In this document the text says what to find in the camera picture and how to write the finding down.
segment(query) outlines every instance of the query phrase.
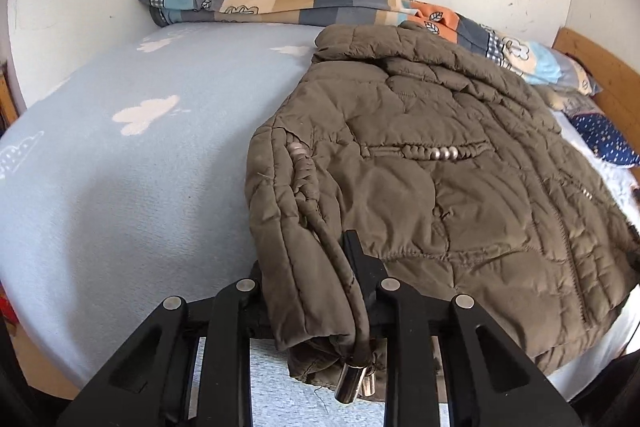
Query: mattress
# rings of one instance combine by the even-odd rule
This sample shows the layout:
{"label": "mattress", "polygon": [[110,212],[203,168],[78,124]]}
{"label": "mattress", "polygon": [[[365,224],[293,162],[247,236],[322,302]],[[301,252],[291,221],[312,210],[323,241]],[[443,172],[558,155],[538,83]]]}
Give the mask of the mattress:
{"label": "mattress", "polygon": [[[320,30],[163,28],[76,71],[2,137],[0,280],[30,337],[76,385],[166,296],[207,298],[249,273],[248,143],[305,73]],[[631,174],[594,158],[556,118],[639,227]],[[636,289],[602,341],[550,380],[575,396],[639,322]],[[269,343],[252,344],[252,393],[256,425],[382,425],[382,404],[344,409],[290,379]]]}

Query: dark blue pillow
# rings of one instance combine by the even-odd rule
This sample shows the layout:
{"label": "dark blue pillow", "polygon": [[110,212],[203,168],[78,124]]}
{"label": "dark blue pillow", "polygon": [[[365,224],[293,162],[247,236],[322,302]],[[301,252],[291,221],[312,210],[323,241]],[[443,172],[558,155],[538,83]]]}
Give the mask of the dark blue pillow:
{"label": "dark blue pillow", "polygon": [[598,158],[623,167],[640,166],[640,156],[606,115],[591,112],[568,119]]}

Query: silver screw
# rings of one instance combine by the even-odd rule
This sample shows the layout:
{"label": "silver screw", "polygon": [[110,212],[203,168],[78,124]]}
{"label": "silver screw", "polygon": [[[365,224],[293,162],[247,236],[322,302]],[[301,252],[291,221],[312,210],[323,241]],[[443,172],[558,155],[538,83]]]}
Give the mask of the silver screw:
{"label": "silver screw", "polygon": [[458,295],[456,297],[456,304],[465,310],[473,308],[475,303],[476,301],[474,301],[474,298],[471,295]]}
{"label": "silver screw", "polygon": [[255,282],[252,279],[242,279],[238,281],[236,288],[241,292],[250,292],[255,288]]}
{"label": "silver screw", "polygon": [[182,299],[179,297],[167,297],[163,302],[162,306],[164,306],[167,310],[177,310],[180,306],[182,306]]}
{"label": "silver screw", "polygon": [[380,283],[380,286],[388,292],[394,292],[400,287],[400,281],[398,279],[387,277]]}

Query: puffer jacket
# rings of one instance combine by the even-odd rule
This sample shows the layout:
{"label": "puffer jacket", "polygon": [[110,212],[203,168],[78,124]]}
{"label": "puffer jacket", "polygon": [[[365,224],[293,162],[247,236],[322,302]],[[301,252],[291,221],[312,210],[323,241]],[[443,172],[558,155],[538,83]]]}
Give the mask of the puffer jacket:
{"label": "puffer jacket", "polygon": [[411,23],[329,26],[316,45],[246,178],[292,376],[332,386],[350,360],[384,381],[349,229],[424,295],[473,296],[547,374],[593,346],[638,283],[639,240],[539,94]]}

